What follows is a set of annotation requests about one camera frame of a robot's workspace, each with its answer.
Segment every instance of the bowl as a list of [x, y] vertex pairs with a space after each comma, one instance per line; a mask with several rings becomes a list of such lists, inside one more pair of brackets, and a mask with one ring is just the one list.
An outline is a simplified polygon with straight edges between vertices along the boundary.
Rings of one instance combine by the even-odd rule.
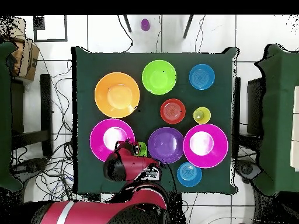
[[164, 95], [175, 86], [174, 67], [164, 60], [155, 60], [147, 64], [142, 72], [144, 87], [154, 95]]
[[183, 155], [183, 140], [183, 135], [174, 128], [157, 129], [148, 139], [149, 154], [164, 164], [174, 163]]
[[121, 72], [105, 75], [95, 87], [98, 109], [111, 118], [130, 115], [137, 108], [139, 99], [140, 92], [136, 81]]
[[199, 124], [190, 129], [183, 141], [187, 160], [200, 168], [211, 168], [220, 164], [228, 150], [227, 137], [216, 125]]
[[93, 154], [101, 161], [114, 151], [117, 141], [135, 142], [135, 136], [131, 127], [124, 121], [109, 118], [99, 122], [92, 130], [89, 144]]
[[189, 81], [196, 89], [208, 89], [215, 81], [215, 73], [207, 64], [198, 64], [191, 69]]
[[199, 167], [192, 165], [190, 162], [181, 164], [178, 168], [177, 177], [179, 182], [186, 187], [196, 186], [202, 177]]
[[160, 115], [168, 124], [177, 124], [181, 122], [185, 113], [185, 106], [178, 99], [169, 99], [165, 101], [160, 108]]

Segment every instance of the blue bowl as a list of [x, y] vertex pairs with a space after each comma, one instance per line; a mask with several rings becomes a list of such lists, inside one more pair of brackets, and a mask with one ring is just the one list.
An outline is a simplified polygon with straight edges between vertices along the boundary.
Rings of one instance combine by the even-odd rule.
[[196, 89], [208, 89], [215, 81], [215, 73], [210, 66], [198, 64], [191, 69], [189, 81]]
[[199, 167], [192, 165], [190, 162], [185, 162], [180, 165], [176, 175], [183, 186], [192, 187], [199, 183], [202, 172]]

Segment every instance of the purple cup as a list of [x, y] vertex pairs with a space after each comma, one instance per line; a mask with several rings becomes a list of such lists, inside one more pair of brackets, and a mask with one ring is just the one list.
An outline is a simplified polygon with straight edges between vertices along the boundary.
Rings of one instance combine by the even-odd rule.
[[148, 151], [152, 158], [162, 163], [174, 163], [184, 154], [183, 135], [176, 129], [163, 127], [155, 130], [148, 139]]
[[143, 19], [141, 21], [141, 29], [143, 31], [148, 31], [151, 27], [151, 25], [149, 24], [150, 22], [148, 21], [148, 19]]

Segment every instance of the black chair leg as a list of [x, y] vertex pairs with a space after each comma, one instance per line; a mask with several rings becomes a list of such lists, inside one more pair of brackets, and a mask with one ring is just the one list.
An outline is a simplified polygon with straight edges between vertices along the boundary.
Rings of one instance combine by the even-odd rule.
[[187, 34], [188, 34], [188, 31], [189, 31], [189, 27], [190, 27], [190, 25], [191, 25], [193, 16], [194, 16], [194, 15], [190, 15], [190, 16], [189, 16], [189, 20], [188, 20], [188, 22], [187, 22], [187, 26], [186, 26], [186, 29], [185, 29], [185, 32], [184, 32], [184, 36], [183, 36], [184, 39], [187, 37]]
[[127, 15], [123, 15], [123, 16], [124, 16], [124, 21], [126, 22], [126, 25], [128, 27], [128, 31], [131, 33], [132, 30], [131, 30], [130, 24], [128, 22], [128, 17], [127, 17]]

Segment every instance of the cardboard box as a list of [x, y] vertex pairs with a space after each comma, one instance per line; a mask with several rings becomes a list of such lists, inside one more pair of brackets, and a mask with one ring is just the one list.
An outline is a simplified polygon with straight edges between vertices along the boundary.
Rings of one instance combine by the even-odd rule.
[[16, 58], [15, 70], [12, 73], [19, 77], [30, 81], [34, 80], [37, 59], [39, 57], [39, 48], [33, 44], [33, 40], [15, 39], [18, 49], [12, 52]]
[[12, 52], [17, 63], [14, 65], [12, 74], [19, 78], [33, 81], [39, 57], [39, 48], [33, 44], [33, 40], [25, 36], [26, 22], [22, 18], [7, 17], [0, 25], [0, 35], [5, 40], [13, 40], [18, 49]]
[[0, 20], [0, 36], [25, 40], [26, 22], [19, 17], [5, 16]]

